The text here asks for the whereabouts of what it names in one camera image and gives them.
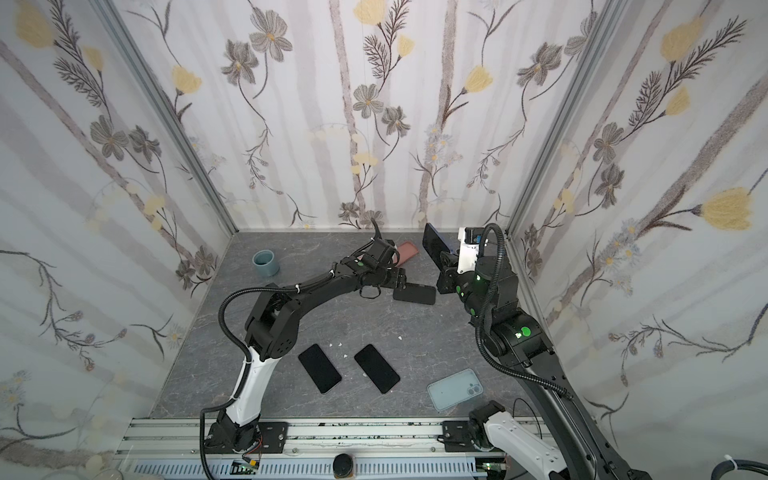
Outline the black phone case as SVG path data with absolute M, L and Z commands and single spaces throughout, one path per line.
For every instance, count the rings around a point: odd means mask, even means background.
M 393 291 L 393 299 L 400 302 L 420 305 L 434 305 L 437 291 L 434 286 L 406 283 L 402 289 Z

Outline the pink phone case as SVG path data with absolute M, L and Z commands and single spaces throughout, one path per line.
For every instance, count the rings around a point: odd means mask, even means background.
M 419 249 L 412 241 L 405 241 L 397 246 L 396 265 L 402 267 L 407 261 L 419 253 Z

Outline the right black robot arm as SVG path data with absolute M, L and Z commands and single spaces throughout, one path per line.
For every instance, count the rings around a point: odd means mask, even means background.
M 454 294 L 469 315 L 475 345 L 496 371 L 524 387 L 554 442 L 548 444 L 497 402 L 474 410 L 476 448 L 498 449 L 535 479 L 647 479 L 604 436 L 578 397 L 541 323 L 519 303 L 502 229 L 463 228 L 451 248 L 432 225 L 422 245 L 439 270 L 437 290 Z

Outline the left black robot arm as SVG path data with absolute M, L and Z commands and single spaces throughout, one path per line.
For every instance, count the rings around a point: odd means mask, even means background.
M 207 479 L 214 477 L 207 458 L 207 442 L 215 440 L 232 453 L 247 453 L 262 439 L 259 427 L 263 397 L 279 362 L 294 348 L 302 317 L 316 307 L 366 287 L 402 289 L 405 274 L 397 264 L 400 253 L 378 226 L 363 246 L 332 264 L 322 275 L 290 286 L 270 283 L 229 294 L 217 311 L 225 337 L 243 354 L 237 382 L 228 400 L 205 407 L 199 414 L 199 457 Z M 236 299 L 257 294 L 240 339 L 227 325 L 226 311 Z

